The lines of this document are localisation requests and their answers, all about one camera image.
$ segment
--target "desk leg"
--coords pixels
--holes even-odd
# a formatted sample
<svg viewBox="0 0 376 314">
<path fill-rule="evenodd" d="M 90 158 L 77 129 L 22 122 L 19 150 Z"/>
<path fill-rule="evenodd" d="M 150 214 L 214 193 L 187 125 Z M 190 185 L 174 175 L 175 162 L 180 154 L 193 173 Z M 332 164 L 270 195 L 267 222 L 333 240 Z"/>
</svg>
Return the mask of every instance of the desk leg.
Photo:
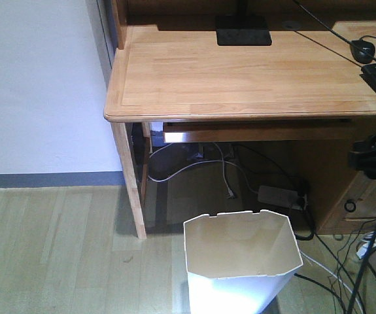
<svg viewBox="0 0 376 314">
<path fill-rule="evenodd" d="M 131 141 L 132 123 L 112 122 L 111 126 L 116 148 L 118 149 L 121 159 L 122 171 L 124 172 L 129 203 L 131 204 L 131 210 L 133 211 L 137 235 L 140 239 L 146 239 L 147 234 L 144 225 L 143 207 L 140 188 L 137 182 L 137 170 Z"/>
</svg>

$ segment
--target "black monitor base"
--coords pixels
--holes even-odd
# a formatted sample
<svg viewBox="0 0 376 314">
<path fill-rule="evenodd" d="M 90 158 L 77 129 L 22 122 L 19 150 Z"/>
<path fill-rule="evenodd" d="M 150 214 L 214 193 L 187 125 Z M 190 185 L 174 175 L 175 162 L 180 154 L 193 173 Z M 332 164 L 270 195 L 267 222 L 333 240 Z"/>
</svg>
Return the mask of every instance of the black monitor base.
<svg viewBox="0 0 376 314">
<path fill-rule="evenodd" d="M 271 34 L 263 16 L 217 16 L 219 46 L 270 46 Z"/>
</svg>

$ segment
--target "baseboard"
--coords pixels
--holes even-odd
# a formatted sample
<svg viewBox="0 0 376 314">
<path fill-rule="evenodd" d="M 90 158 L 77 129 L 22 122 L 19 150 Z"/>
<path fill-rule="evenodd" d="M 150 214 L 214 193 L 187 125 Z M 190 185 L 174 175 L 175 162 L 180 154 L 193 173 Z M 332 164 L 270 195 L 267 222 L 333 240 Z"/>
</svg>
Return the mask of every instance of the baseboard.
<svg viewBox="0 0 376 314">
<path fill-rule="evenodd" d="M 125 185 L 122 171 L 0 175 L 0 188 Z"/>
</svg>

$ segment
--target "white trash bin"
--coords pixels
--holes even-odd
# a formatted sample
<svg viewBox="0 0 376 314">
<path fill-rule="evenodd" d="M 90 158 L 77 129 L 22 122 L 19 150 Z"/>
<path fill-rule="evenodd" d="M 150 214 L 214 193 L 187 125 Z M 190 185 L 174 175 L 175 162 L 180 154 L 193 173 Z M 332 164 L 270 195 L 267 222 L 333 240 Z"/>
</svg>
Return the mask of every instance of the white trash bin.
<svg viewBox="0 0 376 314">
<path fill-rule="evenodd" d="M 184 223 L 191 314 L 257 314 L 303 261 L 287 216 L 267 210 Z"/>
</svg>

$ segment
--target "white wall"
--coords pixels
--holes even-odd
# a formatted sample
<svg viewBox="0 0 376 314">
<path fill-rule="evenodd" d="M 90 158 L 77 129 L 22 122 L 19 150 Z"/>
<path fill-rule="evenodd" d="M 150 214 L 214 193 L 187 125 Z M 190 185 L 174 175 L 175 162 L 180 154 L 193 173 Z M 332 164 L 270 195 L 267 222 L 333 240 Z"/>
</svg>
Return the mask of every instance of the white wall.
<svg viewBox="0 0 376 314">
<path fill-rule="evenodd" d="M 0 0 L 0 174 L 121 170 L 85 0 Z"/>
</svg>

